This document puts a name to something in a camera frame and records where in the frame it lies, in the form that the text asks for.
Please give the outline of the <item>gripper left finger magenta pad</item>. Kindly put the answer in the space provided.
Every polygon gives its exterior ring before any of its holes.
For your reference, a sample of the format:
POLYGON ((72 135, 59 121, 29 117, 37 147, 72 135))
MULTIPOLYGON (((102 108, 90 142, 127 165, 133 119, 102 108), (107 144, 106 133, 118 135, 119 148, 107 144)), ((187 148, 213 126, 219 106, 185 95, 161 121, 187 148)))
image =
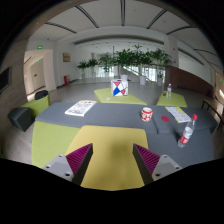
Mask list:
POLYGON ((59 176, 76 185, 80 185, 85 176, 89 162, 93 155, 93 144, 87 144, 69 153, 59 154, 42 167, 56 176, 59 176))

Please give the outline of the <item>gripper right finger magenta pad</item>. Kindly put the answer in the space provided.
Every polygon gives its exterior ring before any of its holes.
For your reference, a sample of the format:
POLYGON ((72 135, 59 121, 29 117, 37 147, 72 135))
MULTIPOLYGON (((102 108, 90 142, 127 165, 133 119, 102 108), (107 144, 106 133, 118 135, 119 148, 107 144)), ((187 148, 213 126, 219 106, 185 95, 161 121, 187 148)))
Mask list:
POLYGON ((137 144, 133 145, 133 155, 145 185, 182 169, 182 167, 168 155, 159 156, 137 144))

